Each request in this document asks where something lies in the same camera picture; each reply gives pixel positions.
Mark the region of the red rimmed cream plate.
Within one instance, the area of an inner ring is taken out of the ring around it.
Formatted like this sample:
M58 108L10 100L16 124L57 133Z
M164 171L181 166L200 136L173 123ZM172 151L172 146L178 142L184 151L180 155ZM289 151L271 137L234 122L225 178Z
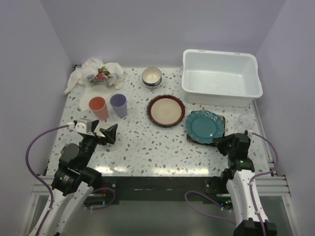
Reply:
M158 95L147 105L147 116L157 126L169 128L179 124L185 116L183 102L169 94Z

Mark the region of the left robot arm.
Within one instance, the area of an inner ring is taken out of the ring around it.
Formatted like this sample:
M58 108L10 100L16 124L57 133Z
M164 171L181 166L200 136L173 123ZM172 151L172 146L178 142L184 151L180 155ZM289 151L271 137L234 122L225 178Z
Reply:
M25 154L25 163L30 174L49 192L49 198L31 236L61 236L76 214L79 206L91 194L104 190L102 174L88 167L88 163L98 145L113 145L116 141L118 125L98 127L99 120L81 118L49 131L68 128L78 133L79 144L67 144L61 150L59 165L51 184L43 180L30 166L29 153L34 140Z

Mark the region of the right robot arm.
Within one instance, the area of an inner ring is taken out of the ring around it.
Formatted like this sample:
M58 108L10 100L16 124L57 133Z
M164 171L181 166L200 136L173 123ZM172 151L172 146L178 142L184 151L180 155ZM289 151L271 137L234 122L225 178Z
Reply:
M254 164L248 157L250 137L234 133L213 139L219 153L228 158L228 168L221 173L219 187L229 193L234 209L235 236L275 236L277 227L271 223L260 202Z

